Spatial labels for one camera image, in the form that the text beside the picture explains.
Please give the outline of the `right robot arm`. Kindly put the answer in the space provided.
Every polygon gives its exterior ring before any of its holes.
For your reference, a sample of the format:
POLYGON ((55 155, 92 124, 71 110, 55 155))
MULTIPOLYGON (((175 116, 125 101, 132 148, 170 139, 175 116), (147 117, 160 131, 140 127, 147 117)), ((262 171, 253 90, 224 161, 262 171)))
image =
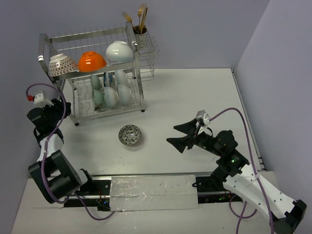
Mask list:
POLYGON ((193 184, 198 192, 230 191, 257 209, 273 222, 277 234, 292 234, 302 221, 307 205, 279 191, 260 173, 254 172, 252 164, 236 149, 231 130, 223 130, 216 136, 206 134, 193 119, 176 125, 174 129, 185 133, 184 137, 167 138, 180 153, 193 146, 216 156, 217 168, 210 176, 201 176, 193 184))

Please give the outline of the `white bowl brown pattern stack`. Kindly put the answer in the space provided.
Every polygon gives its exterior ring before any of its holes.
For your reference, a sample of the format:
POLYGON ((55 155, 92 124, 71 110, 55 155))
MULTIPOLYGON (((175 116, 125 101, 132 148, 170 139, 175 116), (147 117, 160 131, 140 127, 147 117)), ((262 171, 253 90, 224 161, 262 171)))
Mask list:
POLYGON ((131 47, 125 41, 116 40, 110 44, 105 52, 106 57, 111 61, 118 63, 132 62, 134 53, 131 47))

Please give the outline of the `white bowl front stack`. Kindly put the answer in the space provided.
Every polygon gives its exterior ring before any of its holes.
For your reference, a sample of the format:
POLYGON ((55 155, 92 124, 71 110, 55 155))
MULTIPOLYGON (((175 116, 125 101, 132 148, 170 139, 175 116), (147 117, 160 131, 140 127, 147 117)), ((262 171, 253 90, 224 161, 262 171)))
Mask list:
POLYGON ((128 105, 132 103, 133 97, 132 97, 131 90, 128 86, 124 84, 118 84, 117 91, 118 91, 121 105, 128 105))

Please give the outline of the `mint bowl gold rim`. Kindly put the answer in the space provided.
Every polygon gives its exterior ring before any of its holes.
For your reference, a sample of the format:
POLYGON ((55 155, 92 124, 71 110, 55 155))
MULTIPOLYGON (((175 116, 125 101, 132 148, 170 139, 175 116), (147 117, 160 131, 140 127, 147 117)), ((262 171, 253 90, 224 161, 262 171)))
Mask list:
POLYGON ((104 94, 101 91, 94 89, 92 95, 95 111, 104 108, 106 105, 104 94))

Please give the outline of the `brown lattice pattern bowl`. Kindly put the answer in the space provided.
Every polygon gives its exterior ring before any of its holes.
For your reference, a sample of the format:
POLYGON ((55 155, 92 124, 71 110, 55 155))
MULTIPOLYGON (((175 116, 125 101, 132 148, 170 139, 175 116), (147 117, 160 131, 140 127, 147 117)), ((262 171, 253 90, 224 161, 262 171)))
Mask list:
POLYGON ((48 75, 57 77, 72 72, 77 68, 76 62, 68 55, 57 54, 50 57, 48 75))

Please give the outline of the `white orange bottom bowl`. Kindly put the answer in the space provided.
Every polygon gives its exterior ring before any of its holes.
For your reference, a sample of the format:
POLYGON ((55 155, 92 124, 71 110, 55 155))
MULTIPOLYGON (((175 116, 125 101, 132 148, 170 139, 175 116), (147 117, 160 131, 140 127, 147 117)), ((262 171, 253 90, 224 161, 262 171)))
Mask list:
POLYGON ((95 51, 88 51, 81 55, 78 62, 78 69, 80 72, 92 72, 106 65, 107 62, 101 54, 95 51))

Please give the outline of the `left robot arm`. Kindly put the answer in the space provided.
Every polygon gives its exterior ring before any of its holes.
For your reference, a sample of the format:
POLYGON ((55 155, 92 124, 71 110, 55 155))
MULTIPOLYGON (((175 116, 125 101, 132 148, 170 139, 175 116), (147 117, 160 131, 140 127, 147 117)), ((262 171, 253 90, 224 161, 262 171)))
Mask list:
POLYGON ((28 172, 51 204, 74 192, 90 195, 97 190, 90 174, 85 169, 75 170, 61 151, 64 140, 57 124, 70 114, 71 103, 64 104, 56 98, 51 104, 36 107, 27 114, 35 125, 33 133, 40 146, 40 156, 28 167, 28 172))

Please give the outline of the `blue floral bowl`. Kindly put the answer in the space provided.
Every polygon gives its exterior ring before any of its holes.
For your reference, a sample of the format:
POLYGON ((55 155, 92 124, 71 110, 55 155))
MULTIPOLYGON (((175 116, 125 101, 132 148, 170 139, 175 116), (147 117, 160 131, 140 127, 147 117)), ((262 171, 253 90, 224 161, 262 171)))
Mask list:
POLYGON ((103 74, 103 86, 104 87, 111 87, 114 88, 115 87, 115 78, 114 76, 109 73, 109 72, 105 72, 103 74))

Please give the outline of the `white bowl orange stack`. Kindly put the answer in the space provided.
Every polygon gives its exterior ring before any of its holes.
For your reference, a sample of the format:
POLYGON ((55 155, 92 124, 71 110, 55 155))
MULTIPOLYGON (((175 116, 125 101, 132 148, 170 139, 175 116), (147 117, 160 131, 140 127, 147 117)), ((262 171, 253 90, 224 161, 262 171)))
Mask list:
POLYGON ((118 103, 118 96, 115 89, 104 87, 105 102, 108 108, 114 108, 118 103))

